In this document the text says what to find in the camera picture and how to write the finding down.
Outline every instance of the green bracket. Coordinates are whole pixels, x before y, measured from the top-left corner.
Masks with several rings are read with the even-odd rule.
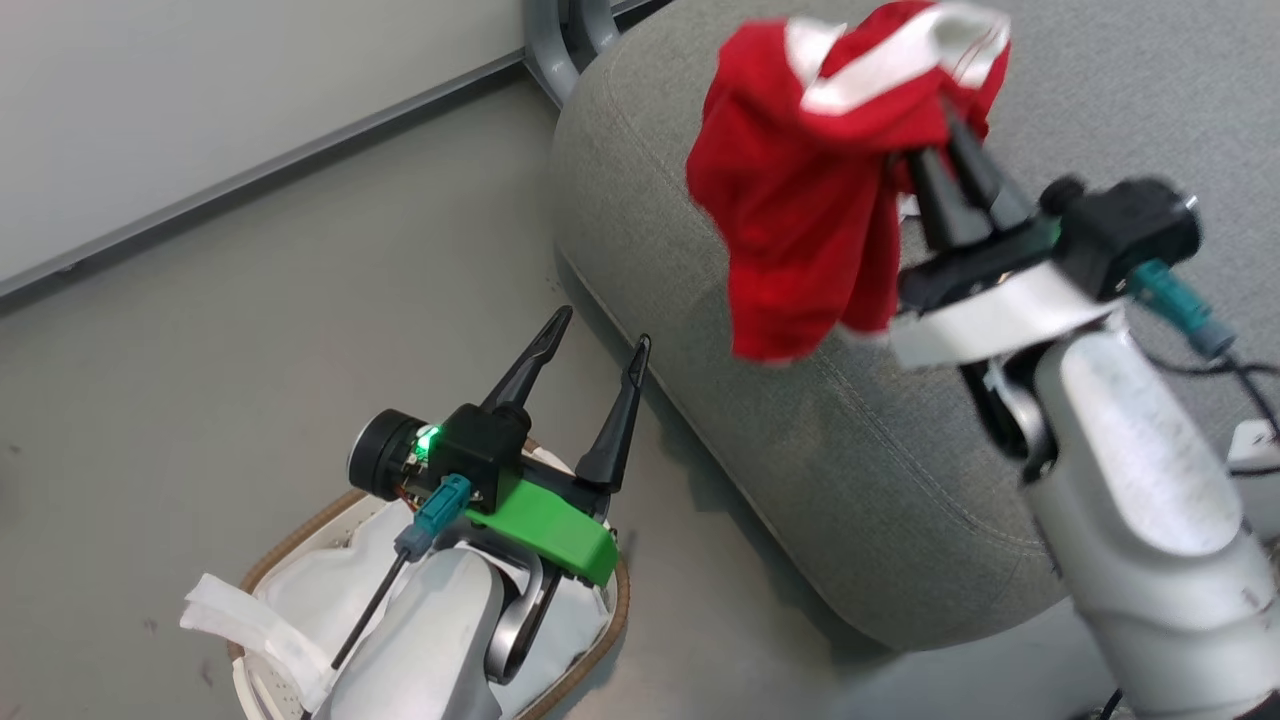
[[[499,482],[503,501],[493,515],[467,510],[467,519],[506,536],[563,568],[603,587],[618,565],[618,546],[604,525],[554,492],[520,478]]]

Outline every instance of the teal connector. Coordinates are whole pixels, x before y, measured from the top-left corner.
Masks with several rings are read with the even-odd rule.
[[[447,475],[413,515],[413,524],[431,533],[434,538],[449,523],[457,520],[470,502],[471,480],[457,474]]]
[[[1129,274],[1128,287],[1138,302],[1187,337],[1202,357],[1213,360],[1235,342],[1235,332],[1213,319],[1213,310],[1178,279],[1161,260],[1148,260]]]

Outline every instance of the cable connector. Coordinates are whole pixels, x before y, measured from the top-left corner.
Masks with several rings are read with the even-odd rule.
[[[1138,302],[1174,325],[1201,357],[1221,357],[1235,332],[1213,319],[1213,310],[1161,260],[1148,260],[1133,269],[1125,288]]]
[[[440,530],[457,520],[470,502],[471,482],[462,475],[447,475],[413,514],[413,524],[396,536],[396,552],[408,552],[410,562],[421,560]]]

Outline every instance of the white trim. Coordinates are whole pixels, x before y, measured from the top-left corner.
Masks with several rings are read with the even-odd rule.
[[[805,113],[844,115],[937,67],[961,87],[982,87],[1010,35],[1004,13],[965,3],[934,5],[836,74],[819,78],[814,68],[820,69],[844,27],[812,18],[787,20],[786,56],[805,86],[800,100]]]

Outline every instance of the gray floor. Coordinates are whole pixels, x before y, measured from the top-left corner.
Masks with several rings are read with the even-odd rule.
[[[223,644],[177,628],[346,489],[374,413],[480,397],[550,311],[530,406],[576,457],[620,338],[552,250],[554,111],[521,82],[0,316],[0,720],[239,716]],[[1108,692],[1068,607],[888,657],[820,603],[657,392],[614,502],[630,628],[591,717],[1057,720]]]

